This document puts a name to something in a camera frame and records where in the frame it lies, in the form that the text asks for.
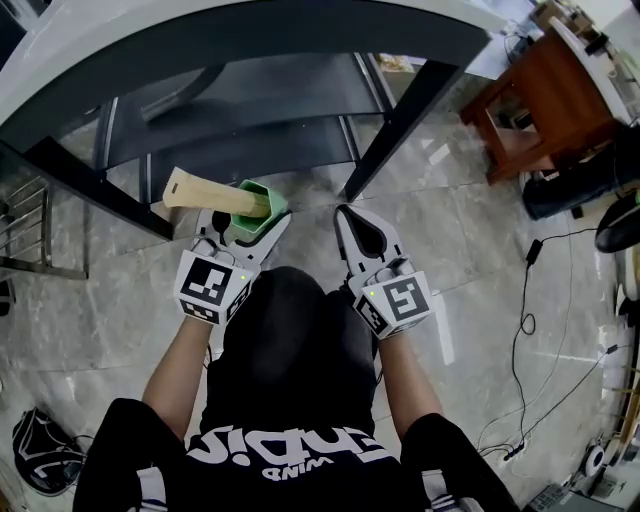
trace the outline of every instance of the white table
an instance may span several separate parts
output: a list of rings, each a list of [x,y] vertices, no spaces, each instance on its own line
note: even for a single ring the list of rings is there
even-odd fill
[[[609,107],[611,115],[623,124],[630,124],[632,121],[631,115],[618,94],[618,91],[616,91],[611,79],[598,63],[597,57],[587,55],[584,43],[557,18],[551,19],[551,27],[558,33],[584,66],[585,71],[593,80],[598,91],[600,91],[602,99],[604,99],[607,107]]]
[[[529,14],[533,11],[534,5],[530,0],[470,0],[476,7],[488,9],[504,20],[511,22],[510,27],[515,30],[518,23],[525,25],[528,21]],[[482,50],[478,56],[469,64],[465,70],[471,75],[497,80],[502,73],[511,65],[507,50],[515,44],[517,39],[510,38],[510,34],[505,34],[505,26],[498,27],[497,30],[488,30],[491,40],[489,44]],[[422,66],[424,59],[410,57],[412,64]]]
[[[506,24],[467,0],[65,0],[0,72],[0,152],[138,227],[171,226],[50,137],[65,122],[150,82],[286,53],[389,52],[427,58],[345,187],[353,200]]]

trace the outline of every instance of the gray floor tile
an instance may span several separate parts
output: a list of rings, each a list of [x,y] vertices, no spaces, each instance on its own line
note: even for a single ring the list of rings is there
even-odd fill
[[[95,316],[85,283],[26,274],[13,283],[16,304],[0,318],[0,360],[16,369],[91,367]]]
[[[393,224],[416,269],[424,270],[433,293],[473,277],[456,205],[447,189],[423,190],[358,201]]]
[[[453,191],[474,269],[480,274],[522,264],[534,239],[568,233],[564,214],[532,221],[514,181]]]
[[[45,410],[70,435],[95,435],[111,402],[119,397],[137,398],[153,372],[153,365],[80,372],[36,372],[3,368],[5,390],[0,394],[0,474],[12,492],[24,493],[28,510],[68,512],[75,488],[49,498],[19,484],[13,465],[11,432],[22,413],[34,406]],[[85,449],[90,441],[80,440]]]
[[[161,244],[93,265],[87,289],[96,319],[90,343],[98,366],[160,360],[183,319],[173,285],[190,243]]]
[[[109,181],[138,199],[138,163],[128,162],[109,171]],[[113,256],[119,256],[165,241],[110,213],[88,205],[82,199],[55,189],[52,212],[52,253],[57,266],[82,269]],[[174,239],[192,237],[199,210],[166,208],[152,205],[157,213],[174,226]]]
[[[366,148],[380,122],[360,118],[356,126]],[[380,170],[364,190],[364,197],[482,183],[488,169],[484,144],[477,133],[464,126],[456,114],[434,112]]]

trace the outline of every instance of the tile floor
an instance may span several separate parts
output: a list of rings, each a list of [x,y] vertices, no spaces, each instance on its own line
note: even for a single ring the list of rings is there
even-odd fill
[[[576,223],[562,214],[532,222],[516,183],[486,185],[489,162],[482,142],[455,113],[465,94],[475,94],[481,85],[465,77],[356,203],[393,223],[416,266],[427,274],[437,313],[411,332],[416,357],[446,415],[474,444],[489,421],[519,408],[511,343],[524,256],[532,240],[598,220],[594,215]],[[364,144],[375,126],[370,120],[359,123]],[[351,165],[338,165],[261,180],[282,192],[295,210],[268,268],[294,265],[326,291],[342,282],[346,269],[332,213],[351,170]],[[135,162],[114,170],[110,179],[134,195]],[[182,317],[171,297],[172,284],[195,216],[179,212],[174,221],[177,239],[163,243],[57,192],[54,261],[75,268],[88,264],[90,279],[14,279],[18,302],[10,316],[0,319],[5,388],[0,394],[0,485],[21,494],[11,473],[10,443],[11,428],[23,410],[43,406],[70,432],[93,434],[114,398],[141,396]],[[592,238],[585,233],[546,243],[531,270],[527,311],[535,313],[537,330],[520,336],[516,361],[530,403],[525,427],[561,398],[606,347],[625,344],[627,333],[612,313],[614,262],[595,252]],[[221,333],[215,332],[211,343],[219,354]],[[607,386],[615,384],[624,357],[605,360],[510,463],[501,462],[499,453],[488,457],[520,505],[548,482],[563,481],[575,470],[587,441],[610,428],[607,413],[616,397],[603,387],[604,378],[606,373]],[[200,393],[194,428],[203,400]],[[383,385],[373,414],[377,437],[397,455],[400,442]],[[480,444],[516,442],[518,421],[518,414],[504,417],[484,432]],[[46,499],[26,490],[26,500],[29,510],[70,510],[73,492]]]

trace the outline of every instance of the green container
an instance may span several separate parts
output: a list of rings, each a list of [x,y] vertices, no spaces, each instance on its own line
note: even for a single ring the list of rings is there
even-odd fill
[[[256,183],[251,180],[244,180],[240,183],[238,188],[248,190],[255,194],[267,196],[269,198],[269,207],[271,211],[268,217],[245,217],[244,215],[232,214],[231,223],[243,231],[257,235],[266,228],[273,219],[287,210],[287,201],[284,197],[270,188],[260,185],[260,183]]]

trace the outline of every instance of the black cable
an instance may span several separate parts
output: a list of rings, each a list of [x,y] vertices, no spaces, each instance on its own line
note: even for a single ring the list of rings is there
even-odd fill
[[[511,451],[515,450],[515,447],[512,444],[509,443],[500,443],[500,444],[494,444],[493,446],[485,446],[484,448],[481,448],[480,450],[478,450],[478,453],[484,457],[485,454],[483,454],[482,452],[486,452],[487,450],[491,450],[492,448],[503,448],[503,447],[508,447]]]
[[[520,382],[520,379],[518,378],[518,374],[516,373],[516,343],[518,341],[518,336],[520,335],[520,332],[525,333],[527,336],[532,336],[536,332],[536,317],[533,316],[531,313],[527,313],[525,315],[525,312],[524,312],[526,307],[526,300],[527,300],[527,283],[529,282],[530,268],[531,268],[531,264],[528,264],[524,274],[524,286],[522,287],[522,307],[520,308],[520,325],[518,327],[518,330],[516,331],[515,336],[513,337],[513,342],[511,343],[511,373],[513,374],[513,378],[516,379],[516,384],[518,384],[518,390],[520,391],[520,399],[522,400],[522,414],[520,415],[520,434],[522,437],[521,437],[520,444],[522,444],[524,440],[524,417],[527,414],[527,402],[524,399],[524,390],[522,389],[522,383]],[[527,329],[525,329],[524,324],[529,318],[531,318],[533,325],[531,327],[531,330],[528,331]]]
[[[555,238],[567,238],[568,236],[579,235],[580,233],[586,233],[587,231],[597,231],[597,230],[598,228],[581,229],[580,231],[572,231],[571,233],[567,233],[566,235],[556,235],[556,236],[550,236],[548,238],[543,238],[541,242],[545,243],[547,240],[554,240]]]
[[[500,446],[510,446],[512,448],[513,451],[519,452],[522,449],[524,449],[524,440],[526,435],[528,434],[524,432],[524,418],[526,416],[527,413],[527,402],[525,400],[524,397],[524,390],[522,388],[522,383],[520,382],[520,379],[516,373],[516,367],[515,367],[515,355],[516,355],[516,344],[518,341],[518,336],[520,335],[520,332],[523,332],[524,334],[526,334],[527,336],[532,336],[535,332],[536,332],[536,317],[533,315],[533,313],[526,313],[525,314],[525,309],[526,309],[526,297],[527,297],[527,284],[529,283],[529,270],[530,268],[534,265],[534,263],[536,262],[536,260],[538,259],[538,256],[540,254],[540,251],[542,250],[542,247],[544,245],[545,242],[549,241],[549,240],[554,240],[554,239],[558,239],[558,238],[567,238],[573,235],[579,235],[580,233],[585,233],[587,231],[596,231],[597,228],[587,228],[587,229],[582,229],[580,231],[572,231],[569,233],[566,233],[564,235],[555,235],[555,236],[550,236],[547,238],[543,238],[542,240],[534,240],[532,245],[531,245],[531,249],[529,250],[529,253],[527,254],[527,267],[525,270],[525,278],[524,278],[524,286],[522,287],[522,306],[520,308],[520,322],[519,322],[519,326],[518,326],[518,330],[516,331],[514,337],[513,337],[513,341],[511,343],[511,373],[513,374],[513,377],[516,381],[516,384],[518,385],[518,391],[520,392],[520,400],[522,401],[522,413],[520,415],[520,443],[516,446],[513,447],[510,444],[497,444],[494,446],[489,446],[483,449],[480,449],[479,452],[482,452],[484,450],[487,449],[491,449],[491,448],[498,448]],[[564,334],[562,336],[562,341],[560,342],[560,346],[562,347],[562,344],[564,343],[564,340],[566,338],[566,334],[567,334],[567,325],[569,322],[569,310],[571,308],[571,288],[572,288],[572,284],[573,284],[573,258],[571,258],[571,274],[570,274],[570,282],[569,282],[569,304],[567,306],[567,320],[565,322],[565,330],[564,330]],[[531,326],[530,330],[527,330],[525,327],[525,324],[527,323],[527,321],[531,319],[531,323],[533,324]],[[487,425],[485,426],[485,429],[488,425],[490,425],[491,423],[493,423],[496,420],[491,420],[489,423],[487,423]]]
[[[513,51],[513,48],[511,48],[511,50],[507,49],[507,40],[511,39],[512,37],[518,37],[520,38],[520,40],[524,39],[524,37],[522,37],[520,34],[510,34],[508,36],[505,36],[505,38],[502,40],[502,45],[504,46],[504,53],[507,55],[507,59],[509,60],[509,64],[513,64],[513,61],[511,60],[511,52]]]
[[[554,405],[551,409],[549,409],[544,416],[542,416],[539,420],[537,420],[533,426],[527,430],[527,432],[525,433],[525,436],[528,436],[531,431],[536,428],[545,418],[547,418],[547,416],[549,416],[553,411],[555,411],[567,398],[569,398],[569,396],[571,396],[571,394],[580,387],[580,384],[582,384],[585,380],[587,380],[587,377],[589,377],[589,375],[591,375],[591,373],[593,372],[593,370],[595,370],[598,365],[600,364],[600,361],[602,361],[606,356],[608,356],[609,354],[613,354],[614,352],[617,352],[618,350],[620,350],[621,348],[628,348],[631,345],[623,345],[621,347],[619,347],[618,345],[612,345],[611,347],[609,347],[606,352],[604,354],[602,354],[598,360],[595,362],[595,364],[591,367],[591,369],[585,373],[584,377],[582,377],[578,383],[573,386],[573,388],[571,388],[571,391],[569,391],[566,395],[564,395],[564,397],[562,397],[562,399],[556,403],[556,405]]]
[[[509,450],[507,450],[506,448],[494,448],[493,450],[491,450],[491,451],[489,451],[489,452],[487,452],[487,453],[480,454],[480,456],[481,456],[482,458],[484,458],[484,457],[487,457],[488,455],[491,455],[491,454],[492,454],[492,453],[494,453],[494,452],[500,452],[500,451],[507,452],[507,455],[510,455],[510,454],[511,454],[511,452],[510,452]]]

